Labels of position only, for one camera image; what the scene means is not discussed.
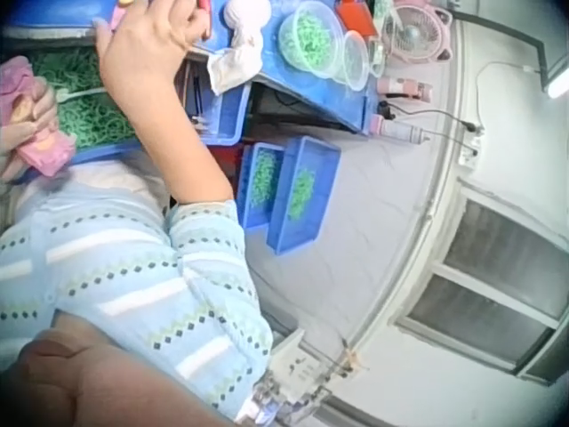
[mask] light blue patterned shirt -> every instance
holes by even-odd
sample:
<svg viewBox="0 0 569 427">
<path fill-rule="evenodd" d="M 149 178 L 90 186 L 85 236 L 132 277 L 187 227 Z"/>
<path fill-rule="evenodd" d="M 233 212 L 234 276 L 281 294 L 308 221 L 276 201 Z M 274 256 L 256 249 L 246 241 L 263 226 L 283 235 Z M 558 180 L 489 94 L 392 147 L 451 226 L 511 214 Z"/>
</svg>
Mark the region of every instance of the light blue patterned shirt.
<svg viewBox="0 0 569 427">
<path fill-rule="evenodd" d="M 0 348 L 49 328 L 56 310 L 230 419 L 268 365 L 272 334 L 234 202 L 179 206 L 165 220 L 128 190 L 44 185 L 0 237 Z"/>
</svg>

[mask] hand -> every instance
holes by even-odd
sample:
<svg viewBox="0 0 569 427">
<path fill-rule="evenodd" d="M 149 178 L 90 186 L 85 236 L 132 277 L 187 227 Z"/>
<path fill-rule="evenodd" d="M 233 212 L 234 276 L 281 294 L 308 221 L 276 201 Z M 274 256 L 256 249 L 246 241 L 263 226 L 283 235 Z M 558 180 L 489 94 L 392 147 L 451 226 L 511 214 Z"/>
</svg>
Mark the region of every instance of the hand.
<svg viewBox="0 0 569 427">
<path fill-rule="evenodd" d="M 31 93 L 34 107 L 22 122 L 2 126 L 0 131 L 0 179 L 12 181 L 27 169 L 24 160 L 16 153 L 19 145 L 50 126 L 57 129 L 57 102 L 55 91 L 44 78 L 36 77 Z"/>
<path fill-rule="evenodd" d="M 115 34 L 104 20 L 96 29 L 100 76 L 121 110 L 132 115 L 153 91 L 173 89 L 189 47 L 210 27 L 196 0 L 134 0 Z"/>
</svg>

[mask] table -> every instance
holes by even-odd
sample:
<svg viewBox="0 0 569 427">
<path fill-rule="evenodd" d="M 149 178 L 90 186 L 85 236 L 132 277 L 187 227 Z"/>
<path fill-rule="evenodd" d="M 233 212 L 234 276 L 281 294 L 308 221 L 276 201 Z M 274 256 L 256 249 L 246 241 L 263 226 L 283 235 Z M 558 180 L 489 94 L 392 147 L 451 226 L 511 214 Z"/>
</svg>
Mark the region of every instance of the table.
<svg viewBox="0 0 569 427">
<path fill-rule="evenodd" d="M 289 65 L 280 54 L 277 34 L 286 16 L 293 13 L 303 0 L 270 0 L 272 17 L 262 34 L 265 41 L 262 59 L 263 69 L 254 81 L 263 83 L 278 91 L 289 93 L 310 107 L 323 111 L 329 118 L 337 121 L 356 133 L 368 134 L 371 114 L 378 102 L 375 78 L 370 78 L 368 86 L 354 92 L 346 85 L 332 79 L 321 79 L 312 74 L 299 71 Z M 321 0 L 333 7 L 334 0 Z M 195 53 L 209 54 L 229 46 L 232 30 L 223 19 L 223 7 L 227 0 L 212 0 L 212 37 L 197 45 Z"/>
<path fill-rule="evenodd" d="M 230 45 L 233 31 L 223 19 L 227 1 L 212 0 L 212 37 L 197 44 L 190 56 L 204 59 Z M 263 69 L 254 81 L 291 94 L 352 132 L 368 134 L 371 114 L 378 103 L 375 78 L 371 77 L 368 86 L 357 93 L 331 79 L 299 71 L 286 63 L 278 50 L 280 25 L 302 1 L 305 0 L 270 0 L 272 16 L 263 29 Z M 319 1 L 330 7 L 334 5 L 334 0 Z M 115 4 L 116 0 L 21 0 L 18 11 L 11 18 L 10 25 L 14 28 L 9 34 L 16 38 L 23 34 L 21 41 L 33 44 L 39 41 L 59 42 L 60 45 L 91 44 L 92 16 L 110 20 Z"/>
</svg>

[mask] person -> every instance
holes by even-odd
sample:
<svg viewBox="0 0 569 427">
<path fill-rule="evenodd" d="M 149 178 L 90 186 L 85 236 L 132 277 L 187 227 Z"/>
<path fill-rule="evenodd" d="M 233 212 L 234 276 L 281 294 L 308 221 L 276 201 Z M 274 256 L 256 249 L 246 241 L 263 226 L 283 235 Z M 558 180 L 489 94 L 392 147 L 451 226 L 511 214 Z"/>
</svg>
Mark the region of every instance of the person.
<svg viewBox="0 0 569 427">
<path fill-rule="evenodd" d="M 173 85 L 209 25 L 196 0 L 135 0 L 114 33 L 95 20 L 101 80 L 144 151 L 12 194 L 0 388 L 12 408 L 34 408 L 32 421 L 225 425 L 216 414 L 235 420 L 267 368 L 272 333 L 233 191 Z M 33 98 L 34 120 L 2 128 L 5 181 L 23 166 L 14 149 L 57 125 L 44 80 Z"/>
</svg>

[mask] window frame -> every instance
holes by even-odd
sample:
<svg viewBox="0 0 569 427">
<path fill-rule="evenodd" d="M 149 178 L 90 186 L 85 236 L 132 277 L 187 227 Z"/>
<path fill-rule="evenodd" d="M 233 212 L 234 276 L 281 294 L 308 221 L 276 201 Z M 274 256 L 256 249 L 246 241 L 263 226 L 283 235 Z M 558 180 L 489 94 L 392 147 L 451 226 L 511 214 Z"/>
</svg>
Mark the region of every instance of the window frame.
<svg viewBox="0 0 569 427">
<path fill-rule="evenodd" d="M 515 206 L 503 203 L 501 200 L 497 200 L 496 198 L 497 197 L 489 197 L 486 194 L 480 193 L 468 184 L 462 185 L 462 183 L 457 182 L 457 189 L 453 192 L 449 208 L 445 213 L 445 222 L 439 232 L 439 238 L 432 247 L 428 261 L 419 275 L 419 279 L 413 288 L 413 292 L 405 300 L 402 309 L 397 313 L 394 319 L 394 324 L 403 332 L 411 334 L 415 338 L 427 342 L 430 345 L 441 347 L 460 356 L 474 360 L 477 363 L 481 363 L 487 367 L 495 368 L 507 374 L 514 375 L 517 378 L 549 386 L 552 384 L 551 382 L 543 378 L 529 375 L 528 371 L 545 356 L 555 343 L 556 339 L 563 333 L 564 329 L 569 324 L 569 302 L 567 303 L 567 306 L 560 318 L 552 318 L 551 316 L 517 300 L 512 296 L 504 294 L 502 291 L 490 284 L 445 264 L 445 258 L 451 249 L 451 245 L 461 225 L 462 217 L 466 213 L 467 203 L 469 201 L 478 203 L 484 208 L 504 216 L 517 225 L 536 233 L 542 238 L 545 238 L 551 244 L 569 254 L 569 243 L 564 241 L 559 235 L 552 232 L 547 228 L 547 226 L 538 222 Z M 409 317 L 415 305 L 423 296 L 433 276 L 440 276 L 450 280 L 456 286 L 464 287 L 469 291 L 497 302 L 501 306 L 508 307 L 550 329 L 553 329 L 554 332 L 544 342 L 537 342 L 535 347 L 528 351 L 526 358 L 521 358 L 517 364 L 512 363 L 509 360 L 501 359 L 487 351 L 480 350 L 464 342 L 460 342 L 451 336 L 438 332 Z"/>
</svg>

